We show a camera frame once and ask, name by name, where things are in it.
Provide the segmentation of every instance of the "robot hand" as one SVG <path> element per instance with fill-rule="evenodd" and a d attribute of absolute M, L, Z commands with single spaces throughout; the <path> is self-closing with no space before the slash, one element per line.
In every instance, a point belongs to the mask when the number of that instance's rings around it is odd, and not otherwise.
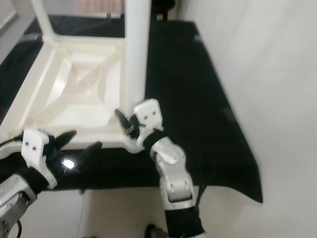
<path fill-rule="evenodd" d="M 185 167 L 186 154 L 163 132 L 158 101 L 142 102 L 129 118 L 119 109 L 115 115 L 125 134 L 136 140 L 137 146 L 144 147 L 156 164 L 168 236 L 207 237 L 199 218 L 192 178 Z"/>
<path fill-rule="evenodd" d="M 100 142 L 89 146 L 76 161 L 60 151 L 75 135 L 75 131 L 69 131 L 55 138 L 41 130 L 26 129 L 15 137 L 22 140 L 21 154 L 28 168 L 0 184 L 0 238 L 7 238 L 15 223 L 20 225 L 19 219 L 40 192 L 54 188 L 65 175 L 81 172 L 91 164 L 93 154 L 102 147 Z"/>

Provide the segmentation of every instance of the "cable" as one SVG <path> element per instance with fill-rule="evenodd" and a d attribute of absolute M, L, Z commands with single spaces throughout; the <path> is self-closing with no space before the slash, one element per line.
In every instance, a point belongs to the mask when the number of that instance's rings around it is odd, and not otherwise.
<path fill-rule="evenodd" d="M 17 223 L 18 228 L 19 228 L 18 235 L 16 236 L 16 238 L 20 238 L 21 234 L 22 234 L 22 224 L 21 224 L 20 220 L 18 220 L 16 223 Z"/>
<path fill-rule="evenodd" d="M 200 183 L 199 183 L 199 188 L 198 188 L 198 194 L 197 194 L 197 198 L 196 198 L 196 204 L 195 204 L 195 209 L 198 209 L 199 208 L 199 203 L 200 203 L 200 200 L 203 196 L 203 193 L 205 192 L 208 184 L 213 180 L 214 178 L 214 174 L 215 174 L 215 164 L 214 162 L 212 162 L 212 172 L 211 174 L 209 175 L 209 177 L 207 179 L 205 179 L 205 176 L 204 176 L 204 173 L 203 173 L 203 169 L 202 169 L 202 166 L 201 166 L 201 163 L 199 161 L 199 159 L 197 158 L 197 156 L 194 155 L 193 152 L 189 151 L 188 149 L 186 149 L 186 147 L 184 145 L 180 145 L 181 148 L 183 148 L 188 155 L 190 155 L 190 157 L 194 158 L 195 162 L 196 162 L 196 165 L 198 167 L 198 173 L 200 175 Z"/>
<path fill-rule="evenodd" d="M 6 140 L 6 141 L 0 143 L 0 147 L 4 146 L 4 145 L 6 145 L 6 144 L 8 144 L 10 142 L 13 142 L 13 141 L 22 141 L 22 140 L 23 140 L 23 132 L 20 135 L 12 138 L 10 140 Z"/>
<path fill-rule="evenodd" d="M 13 142 L 13 141 L 14 141 L 14 139 L 6 140 L 6 141 L 0 143 L 0 147 L 4 146 L 4 145 L 6 145 L 6 144 L 8 144 L 10 142 Z"/>

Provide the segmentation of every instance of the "white floor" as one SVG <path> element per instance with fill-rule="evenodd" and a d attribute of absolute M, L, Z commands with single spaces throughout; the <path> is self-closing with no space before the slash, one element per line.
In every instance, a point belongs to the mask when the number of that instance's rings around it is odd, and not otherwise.
<path fill-rule="evenodd" d="M 248 233 L 237 222 L 248 215 L 243 208 L 258 210 L 261 206 L 232 189 L 209 187 L 200 205 L 209 236 L 239 238 Z M 21 238 L 142 238 L 149 223 L 166 230 L 158 188 L 89 190 L 84 195 L 76 190 L 43 192 L 21 222 Z M 256 231 L 250 232 L 249 237 L 257 237 Z M 9 238 L 16 234 L 14 227 Z"/>

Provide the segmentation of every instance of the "robot forearm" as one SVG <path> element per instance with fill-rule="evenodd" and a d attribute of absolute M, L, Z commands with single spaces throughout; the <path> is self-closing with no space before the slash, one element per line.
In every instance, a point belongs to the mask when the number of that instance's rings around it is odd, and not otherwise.
<path fill-rule="evenodd" d="M 196 207 L 192 178 L 186 170 L 185 152 L 159 130 L 143 142 L 160 174 L 160 193 L 165 209 L 168 236 L 196 237 L 205 231 Z"/>
<path fill-rule="evenodd" d="M 34 168 L 25 168 L 0 185 L 0 238 L 6 238 L 13 225 L 48 186 Z"/>

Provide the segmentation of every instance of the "black cable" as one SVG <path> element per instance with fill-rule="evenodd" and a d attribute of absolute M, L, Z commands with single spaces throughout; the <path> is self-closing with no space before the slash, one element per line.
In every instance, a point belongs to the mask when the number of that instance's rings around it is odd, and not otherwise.
<path fill-rule="evenodd" d="M 16 236 L 16 238 L 20 238 L 21 234 L 22 234 L 22 224 L 21 224 L 20 220 L 18 220 L 16 223 L 17 223 L 18 228 L 19 228 L 18 235 Z"/>
<path fill-rule="evenodd" d="M 0 143 L 0 147 L 4 146 L 4 145 L 6 145 L 6 144 L 8 144 L 10 142 L 13 142 L 13 141 L 14 141 L 14 139 L 6 140 L 6 141 Z"/>
<path fill-rule="evenodd" d="M 203 187 L 204 187 L 204 174 L 203 174 L 203 169 L 202 169 L 202 165 L 199 161 L 199 159 L 197 158 L 197 156 L 194 156 L 193 153 L 190 153 L 185 147 L 183 147 L 183 149 L 191 156 L 194 157 L 194 160 L 196 162 L 197 168 L 198 168 L 198 173 L 200 175 L 200 183 L 199 183 L 199 188 L 198 188 L 198 195 L 197 195 L 197 199 L 196 199 L 196 204 L 195 204 L 195 208 L 198 209 L 198 205 L 199 205 L 199 201 L 200 201 L 200 197 L 202 196 L 203 193 Z"/>
<path fill-rule="evenodd" d="M 198 195 L 197 195 L 197 200 L 196 200 L 196 205 L 195 207 L 198 209 L 200 200 L 203 196 L 203 193 L 205 192 L 207 186 L 209 185 L 209 183 L 211 183 L 211 181 L 214 179 L 215 177 L 215 172 L 216 172 L 216 168 L 215 168 L 215 163 L 214 161 L 211 162 L 212 163 L 212 171 L 209 174 L 209 176 L 206 178 L 206 183 L 201 187 L 201 189 L 199 189 L 198 191 Z"/>
<path fill-rule="evenodd" d="M 10 139 L 10 140 L 6 140 L 6 141 L 0 143 L 0 147 L 4 146 L 4 145 L 6 145 L 6 144 L 8 144 L 10 142 L 13 142 L 13 141 L 22 141 L 22 140 L 23 140 L 23 133 L 18 135 L 18 136 L 16 136 L 16 137 L 14 137 L 14 138 L 12 138 L 12 139 Z"/>

